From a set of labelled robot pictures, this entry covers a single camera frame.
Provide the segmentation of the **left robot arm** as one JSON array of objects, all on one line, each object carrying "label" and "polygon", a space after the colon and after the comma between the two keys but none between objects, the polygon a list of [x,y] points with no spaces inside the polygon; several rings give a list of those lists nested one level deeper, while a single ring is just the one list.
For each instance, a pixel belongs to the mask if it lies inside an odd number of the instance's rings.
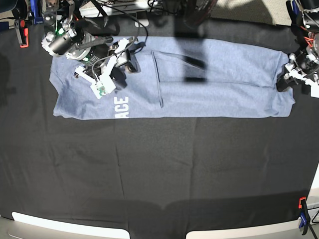
[{"label": "left robot arm", "polygon": [[301,44],[289,55],[283,75],[277,80],[277,90],[286,91],[304,84],[311,97],[319,97],[319,2],[317,0],[288,0],[287,11],[291,28]]}]

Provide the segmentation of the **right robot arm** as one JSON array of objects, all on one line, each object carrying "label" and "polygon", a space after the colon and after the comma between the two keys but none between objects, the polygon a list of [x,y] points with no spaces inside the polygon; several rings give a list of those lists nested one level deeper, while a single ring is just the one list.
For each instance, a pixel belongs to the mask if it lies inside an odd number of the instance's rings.
[{"label": "right robot arm", "polygon": [[102,95],[126,87],[126,72],[137,73],[135,58],[139,34],[114,41],[110,18],[96,0],[100,17],[83,17],[83,0],[47,0],[42,48],[53,57],[80,63],[74,76],[89,81]]}]

